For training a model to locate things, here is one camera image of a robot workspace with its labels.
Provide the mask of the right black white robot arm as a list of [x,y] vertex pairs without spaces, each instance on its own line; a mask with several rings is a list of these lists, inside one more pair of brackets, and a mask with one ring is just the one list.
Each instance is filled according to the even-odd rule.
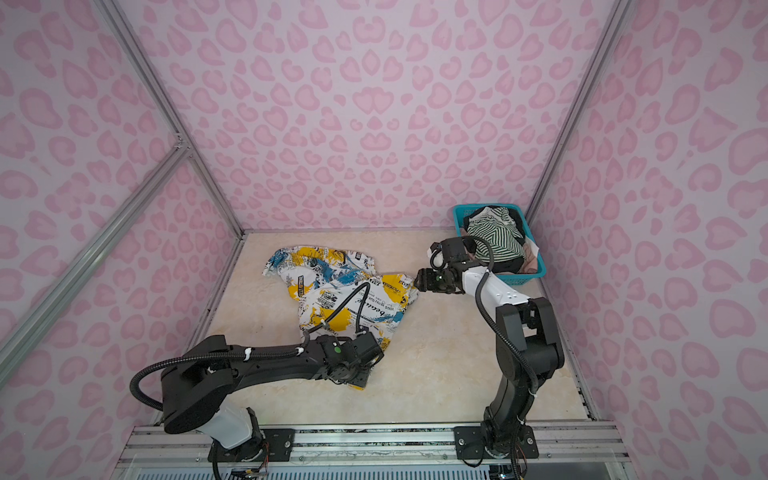
[[565,363],[549,300],[529,297],[482,266],[465,270],[424,268],[421,292],[468,294],[496,340],[502,380],[476,427],[454,429],[457,458],[476,467],[487,458],[513,459],[536,446],[527,417],[541,386]]

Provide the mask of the white yellow blue printed garment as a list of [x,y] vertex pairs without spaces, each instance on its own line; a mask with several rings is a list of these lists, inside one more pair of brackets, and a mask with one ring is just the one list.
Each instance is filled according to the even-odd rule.
[[305,344],[329,340],[330,351],[367,331],[383,352],[390,346],[405,313],[418,298],[415,280],[404,273],[379,274],[375,260],[358,251],[329,247],[280,248],[263,270],[278,277],[298,303]]

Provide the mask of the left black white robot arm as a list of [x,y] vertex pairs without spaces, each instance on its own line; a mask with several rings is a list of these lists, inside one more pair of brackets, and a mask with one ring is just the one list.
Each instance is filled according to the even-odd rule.
[[214,335],[181,357],[139,370],[129,391],[140,403],[161,412],[166,433],[198,431],[209,436],[212,465],[267,462],[281,449],[280,442],[262,432],[252,408],[232,404],[231,394],[287,380],[363,388],[383,357],[370,332],[354,338],[307,332],[298,344],[270,347],[234,345]]

